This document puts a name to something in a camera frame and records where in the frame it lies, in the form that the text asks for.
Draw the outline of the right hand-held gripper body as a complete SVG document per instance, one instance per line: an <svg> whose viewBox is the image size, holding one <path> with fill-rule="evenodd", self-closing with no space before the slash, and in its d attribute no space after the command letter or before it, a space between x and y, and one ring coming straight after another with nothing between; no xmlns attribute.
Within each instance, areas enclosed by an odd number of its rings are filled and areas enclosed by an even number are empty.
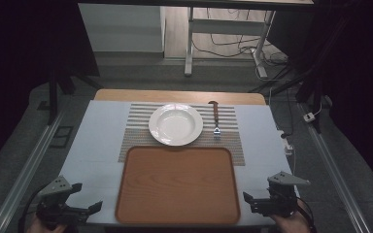
<svg viewBox="0 0 373 233"><path fill-rule="evenodd" d="M308 180L298 178L284 171L268 177L268 180L274 184L271 193L268 191L269 197L255 199L257 202L257 213L263 216L290 216L297 207L295 187L297 185L311 184Z"/></svg>

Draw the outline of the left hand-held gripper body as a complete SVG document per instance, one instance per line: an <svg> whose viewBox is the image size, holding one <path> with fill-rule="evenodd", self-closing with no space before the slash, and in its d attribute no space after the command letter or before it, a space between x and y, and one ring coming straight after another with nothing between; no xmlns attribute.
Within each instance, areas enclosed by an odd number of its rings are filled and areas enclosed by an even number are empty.
<svg viewBox="0 0 373 233"><path fill-rule="evenodd" d="M38 192L40 201L37 207L37 218L46 227L56 227L59 224L84 225L88 219L88 209L73 208L66 204L71 195L72 184L63 176L59 176Z"/></svg>

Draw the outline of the person's right hand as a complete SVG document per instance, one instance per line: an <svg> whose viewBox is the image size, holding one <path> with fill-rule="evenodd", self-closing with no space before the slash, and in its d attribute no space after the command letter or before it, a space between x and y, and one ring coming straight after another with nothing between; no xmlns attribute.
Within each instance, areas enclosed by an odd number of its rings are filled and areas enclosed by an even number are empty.
<svg viewBox="0 0 373 233"><path fill-rule="evenodd" d="M300 213L289 217L272 215L271 218L282 233L311 233L308 221Z"/></svg>

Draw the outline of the person's left hand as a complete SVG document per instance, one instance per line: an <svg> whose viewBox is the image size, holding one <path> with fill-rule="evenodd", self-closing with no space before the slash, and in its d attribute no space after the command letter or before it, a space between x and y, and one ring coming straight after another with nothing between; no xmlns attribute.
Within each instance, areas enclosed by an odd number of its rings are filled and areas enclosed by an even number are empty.
<svg viewBox="0 0 373 233"><path fill-rule="evenodd" d="M67 226L63 224L57 225L53 230L50 230L36 216L32 217L31 224L26 233L64 233Z"/></svg>

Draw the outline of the pale blue table cover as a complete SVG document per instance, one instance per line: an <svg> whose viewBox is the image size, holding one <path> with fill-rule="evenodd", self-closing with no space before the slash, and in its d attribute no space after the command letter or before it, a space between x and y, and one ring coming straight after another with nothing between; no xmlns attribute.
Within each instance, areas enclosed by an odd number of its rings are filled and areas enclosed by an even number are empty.
<svg viewBox="0 0 373 233"><path fill-rule="evenodd" d="M127 227L215 227L267 225L270 218L251 212L243 193L253 198L266 198L267 178L290 170L282 140L271 111L266 105L233 106L245 158L244 166L234 166L241 216L237 223L227 225L152 225L123 224L115 217L124 161L118 162L120 147L131 104L134 102L92 101L69 150L61 175L69 183L81 183L82 190L71 195L67 203L87 207L102 201L101 211L89 222L105 226Z"/></svg>

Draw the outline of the striped woven placemat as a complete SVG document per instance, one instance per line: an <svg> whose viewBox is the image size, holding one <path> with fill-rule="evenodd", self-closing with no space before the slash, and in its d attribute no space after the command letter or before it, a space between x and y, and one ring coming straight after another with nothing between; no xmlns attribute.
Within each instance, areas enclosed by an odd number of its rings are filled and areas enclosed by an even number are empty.
<svg viewBox="0 0 373 233"><path fill-rule="evenodd" d="M128 120L125 126L120 147L118 162L125 160L127 152L135 146L161 147L166 145L157 141L149 130L149 120L152 113L167 104L186 103L147 103L134 102L130 106ZM179 147L226 148L232 155L234 166L244 166L245 158L239 134L235 108L233 106L218 106L220 138L215 139L213 106L211 104L186 104L194 108L203 118L203 130L200 136L190 144Z"/></svg>

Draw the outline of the brown wooden tray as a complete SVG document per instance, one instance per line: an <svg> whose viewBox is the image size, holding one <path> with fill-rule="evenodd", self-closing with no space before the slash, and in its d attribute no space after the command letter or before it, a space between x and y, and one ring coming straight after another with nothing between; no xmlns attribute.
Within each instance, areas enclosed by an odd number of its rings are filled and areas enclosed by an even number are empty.
<svg viewBox="0 0 373 233"><path fill-rule="evenodd" d="M229 150L133 147L127 152L115 211L118 222L227 225L240 216Z"/></svg>

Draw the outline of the white round plate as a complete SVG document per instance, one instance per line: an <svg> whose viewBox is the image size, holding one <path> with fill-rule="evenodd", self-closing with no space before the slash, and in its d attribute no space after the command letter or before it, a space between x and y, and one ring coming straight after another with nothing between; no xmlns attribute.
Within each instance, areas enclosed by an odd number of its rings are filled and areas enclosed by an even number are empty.
<svg viewBox="0 0 373 233"><path fill-rule="evenodd" d="M189 105L167 104L152 113L149 130L163 145L184 146L200 136L203 130L203 118Z"/></svg>

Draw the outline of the black tripod stand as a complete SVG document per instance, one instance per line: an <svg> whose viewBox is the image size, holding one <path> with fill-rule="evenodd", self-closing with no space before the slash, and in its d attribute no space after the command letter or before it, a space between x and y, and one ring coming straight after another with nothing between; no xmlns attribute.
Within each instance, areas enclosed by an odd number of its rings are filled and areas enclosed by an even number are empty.
<svg viewBox="0 0 373 233"><path fill-rule="evenodd" d="M322 75L323 65L330 51L329 43L333 27L322 20L312 17L277 16L271 25L267 39L289 58L289 67L294 68L296 76L273 90L278 94L284 90L301 84L295 94L298 103L307 102L313 97L312 113L315 114L310 123L321 132L320 112L322 107Z"/></svg>

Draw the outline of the white power strip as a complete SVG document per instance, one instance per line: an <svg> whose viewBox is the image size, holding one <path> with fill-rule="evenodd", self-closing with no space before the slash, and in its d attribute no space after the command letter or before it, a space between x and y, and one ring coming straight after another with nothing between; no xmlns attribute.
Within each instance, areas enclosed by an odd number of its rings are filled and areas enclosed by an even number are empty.
<svg viewBox="0 0 373 233"><path fill-rule="evenodd" d="M257 71L258 76L261 79L266 79L267 73L262 64L262 60L260 58L260 51L258 49L251 49L251 52L252 52L252 56L253 56L254 63L255 63L255 69Z"/></svg>

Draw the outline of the white cabinet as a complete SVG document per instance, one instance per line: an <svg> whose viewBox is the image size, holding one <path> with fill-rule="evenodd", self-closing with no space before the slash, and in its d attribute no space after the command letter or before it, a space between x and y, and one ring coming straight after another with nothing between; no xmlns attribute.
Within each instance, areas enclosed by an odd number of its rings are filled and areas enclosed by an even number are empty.
<svg viewBox="0 0 373 233"><path fill-rule="evenodd" d="M164 51L164 7L80 3L79 9L94 51Z"/></svg>

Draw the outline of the aluminium floor rail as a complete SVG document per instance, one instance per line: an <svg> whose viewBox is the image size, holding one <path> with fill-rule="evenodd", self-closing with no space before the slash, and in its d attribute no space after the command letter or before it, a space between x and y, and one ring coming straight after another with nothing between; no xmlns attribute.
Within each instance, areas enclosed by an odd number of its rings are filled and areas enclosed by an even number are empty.
<svg viewBox="0 0 373 233"><path fill-rule="evenodd" d="M13 219L17 206L19 205L27 187L29 187L32 178L49 147L51 138L64 116L65 110L62 109L58 112L58 115L54 118L53 122L45 127L45 130L40 136L33 151L29 154L28 159L0 208L0 233L5 233L9 223Z"/></svg>
<svg viewBox="0 0 373 233"><path fill-rule="evenodd" d="M304 115L306 115L304 104L297 104L296 107L301 114L301 122L306 126L309 135L312 138L312 141L322 160L323 166L325 167L325 170L337 191L338 197L343 206L343 210L348 215L355 232L372 233L372 229L367 222L367 219L365 218L356 198L349 189L349 186L347 185L347 182L344 179L344 176L342 175L341 170L339 169L322 133L319 133L311 122L307 122L304 119Z"/></svg>

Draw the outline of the black rectangular floor frame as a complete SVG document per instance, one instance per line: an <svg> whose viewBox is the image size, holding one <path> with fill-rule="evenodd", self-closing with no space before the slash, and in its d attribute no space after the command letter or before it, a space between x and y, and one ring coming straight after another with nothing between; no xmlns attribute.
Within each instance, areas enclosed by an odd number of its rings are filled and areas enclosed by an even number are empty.
<svg viewBox="0 0 373 233"><path fill-rule="evenodd" d="M73 126L59 126L52 137L50 147L65 149L71 139L73 129Z"/></svg>

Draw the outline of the white metal desk frame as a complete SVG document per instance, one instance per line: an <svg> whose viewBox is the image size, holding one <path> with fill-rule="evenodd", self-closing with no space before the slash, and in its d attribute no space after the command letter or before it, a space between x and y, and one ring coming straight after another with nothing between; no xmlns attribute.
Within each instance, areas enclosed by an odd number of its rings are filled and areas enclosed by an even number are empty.
<svg viewBox="0 0 373 233"><path fill-rule="evenodd" d="M194 8L188 7L185 76L190 77L192 74L193 34L256 36L257 44L255 47L250 47L250 54L252 55L251 49L258 49L261 58L262 49L270 26L272 25L274 15L274 11L266 11L263 21L211 19L209 17L195 18Z"/></svg>

